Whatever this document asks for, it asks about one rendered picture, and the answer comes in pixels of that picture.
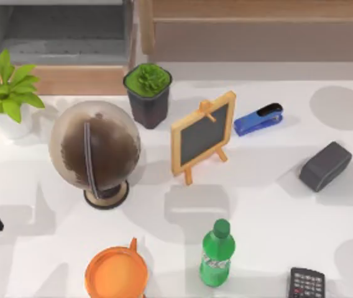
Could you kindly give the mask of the wooden framed blackboard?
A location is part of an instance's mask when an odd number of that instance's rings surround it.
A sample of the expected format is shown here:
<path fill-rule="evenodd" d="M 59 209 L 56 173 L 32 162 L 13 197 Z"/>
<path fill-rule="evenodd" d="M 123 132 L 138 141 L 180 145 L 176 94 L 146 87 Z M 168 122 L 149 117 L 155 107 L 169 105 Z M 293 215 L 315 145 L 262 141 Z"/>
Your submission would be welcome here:
<path fill-rule="evenodd" d="M 236 94 L 228 91 L 217 99 L 203 100 L 197 110 L 171 126 L 171 171 L 185 175 L 185 184 L 193 183 L 192 167 L 217 154 L 227 161 L 225 146 L 231 137 Z"/>

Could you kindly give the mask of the green plant in black pot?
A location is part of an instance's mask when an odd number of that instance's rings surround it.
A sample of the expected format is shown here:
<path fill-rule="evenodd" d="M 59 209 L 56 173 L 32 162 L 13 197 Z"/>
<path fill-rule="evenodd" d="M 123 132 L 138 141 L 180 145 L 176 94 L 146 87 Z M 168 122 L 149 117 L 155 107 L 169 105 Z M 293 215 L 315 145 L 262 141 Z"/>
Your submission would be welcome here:
<path fill-rule="evenodd" d="M 169 71 L 155 63 L 141 63 L 124 76 L 133 118 L 147 129 L 156 128 L 168 115 Z"/>

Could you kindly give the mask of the brown globe on stand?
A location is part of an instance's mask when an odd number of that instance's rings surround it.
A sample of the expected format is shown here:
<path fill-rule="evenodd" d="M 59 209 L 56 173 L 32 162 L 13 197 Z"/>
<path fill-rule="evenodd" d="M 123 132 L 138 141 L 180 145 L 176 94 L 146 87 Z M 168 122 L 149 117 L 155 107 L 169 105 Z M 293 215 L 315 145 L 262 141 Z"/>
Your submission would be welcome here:
<path fill-rule="evenodd" d="M 131 116 L 108 101 L 83 101 L 55 120 L 48 150 L 59 175 L 83 190 L 97 209 L 113 209 L 129 194 L 141 141 Z"/>

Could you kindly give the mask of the blue stapler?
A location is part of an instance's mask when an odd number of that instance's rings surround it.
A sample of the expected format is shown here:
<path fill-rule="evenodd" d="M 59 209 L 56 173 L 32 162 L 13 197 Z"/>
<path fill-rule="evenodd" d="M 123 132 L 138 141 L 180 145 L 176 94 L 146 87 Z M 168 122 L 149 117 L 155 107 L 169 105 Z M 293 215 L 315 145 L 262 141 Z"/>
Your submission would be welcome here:
<path fill-rule="evenodd" d="M 281 104 L 274 102 L 236 119 L 234 130 L 241 137 L 256 130 L 276 125 L 282 120 L 283 107 Z"/>

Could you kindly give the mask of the green bottle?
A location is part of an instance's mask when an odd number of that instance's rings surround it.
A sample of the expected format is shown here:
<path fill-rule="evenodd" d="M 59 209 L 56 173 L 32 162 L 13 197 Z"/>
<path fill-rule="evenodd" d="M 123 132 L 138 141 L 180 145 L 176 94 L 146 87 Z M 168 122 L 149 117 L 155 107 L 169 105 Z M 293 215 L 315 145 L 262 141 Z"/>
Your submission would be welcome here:
<path fill-rule="evenodd" d="M 219 287 L 229 276 L 231 258 L 236 243 L 231 235 L 231 225 L 226 219 L 217 219 L 202 241 L 201 280 L 209 287 Z"/>

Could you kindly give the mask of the orange bowl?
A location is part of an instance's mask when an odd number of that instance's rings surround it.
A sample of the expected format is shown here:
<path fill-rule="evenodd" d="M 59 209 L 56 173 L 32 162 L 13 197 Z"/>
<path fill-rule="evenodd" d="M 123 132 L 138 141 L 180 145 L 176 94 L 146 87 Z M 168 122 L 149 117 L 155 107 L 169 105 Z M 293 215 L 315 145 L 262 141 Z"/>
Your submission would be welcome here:
<path fill-rule="evenodd" d="M 85 271 L 90 298 L 147 298 L 149 270 L 137 252 L 137 239 L 129 246 L 114 246 L 99 252 Z"/>

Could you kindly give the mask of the wooden cupboard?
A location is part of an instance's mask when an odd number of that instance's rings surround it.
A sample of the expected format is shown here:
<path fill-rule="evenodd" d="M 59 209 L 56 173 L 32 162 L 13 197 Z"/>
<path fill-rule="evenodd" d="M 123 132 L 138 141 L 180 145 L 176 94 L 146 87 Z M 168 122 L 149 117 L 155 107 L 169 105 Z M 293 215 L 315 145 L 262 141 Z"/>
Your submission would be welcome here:
<path fill-rule="evenodd" d="M 136 3 L 142 52 L 156 61 L 353 61 L 353 0 Z"/>

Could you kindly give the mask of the dark grey rounded box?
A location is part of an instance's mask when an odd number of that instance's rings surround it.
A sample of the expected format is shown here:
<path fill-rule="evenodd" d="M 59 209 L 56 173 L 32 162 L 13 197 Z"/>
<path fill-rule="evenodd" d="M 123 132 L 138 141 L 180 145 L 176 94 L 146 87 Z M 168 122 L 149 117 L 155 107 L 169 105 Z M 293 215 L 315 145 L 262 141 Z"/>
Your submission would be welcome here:
<path fill-rule="evenodd" d="M 319 192 L 347 168 L 351 159 L 352 153 L 333 141 L 302 166 L 298 178 L 312 191 Z"/>

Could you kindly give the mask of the pulled out wooden drawer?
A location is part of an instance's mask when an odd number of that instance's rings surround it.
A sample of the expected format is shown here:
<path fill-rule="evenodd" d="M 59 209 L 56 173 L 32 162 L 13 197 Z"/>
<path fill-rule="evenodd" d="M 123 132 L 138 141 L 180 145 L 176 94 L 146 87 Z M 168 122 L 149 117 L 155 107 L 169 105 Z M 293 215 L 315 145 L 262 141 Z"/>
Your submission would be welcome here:
<path fill-rule="evenodd" d="M 0 53 L 33 64 L 41 95 L 123 95 L 134 0 L 0 0 Z"/>

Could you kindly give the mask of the leafy plant in white pot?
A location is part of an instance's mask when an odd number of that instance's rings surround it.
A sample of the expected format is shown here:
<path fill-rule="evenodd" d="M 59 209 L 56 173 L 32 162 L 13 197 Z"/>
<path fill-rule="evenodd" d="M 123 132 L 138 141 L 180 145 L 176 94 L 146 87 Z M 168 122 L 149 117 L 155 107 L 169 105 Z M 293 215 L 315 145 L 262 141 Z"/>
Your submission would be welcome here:
<path fill-rule="evenodd" d="M 10 139 L 23 138 L 33 126 L 30 108 L 43 109 L 36 94 L 34 64 L 14 66 L 7 49 L 0 54 L 0 130 Z"/>

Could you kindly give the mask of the black calculator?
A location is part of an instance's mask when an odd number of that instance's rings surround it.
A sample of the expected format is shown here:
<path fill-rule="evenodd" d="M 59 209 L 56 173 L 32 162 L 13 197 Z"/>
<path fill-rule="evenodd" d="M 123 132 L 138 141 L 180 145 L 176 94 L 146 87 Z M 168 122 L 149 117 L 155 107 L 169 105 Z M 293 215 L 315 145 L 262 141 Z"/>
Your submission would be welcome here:
<path fill-rule="evenodd" d="M 325 298 L 325 275 L 307 268 L 292 267 L 288 298 Z"/>

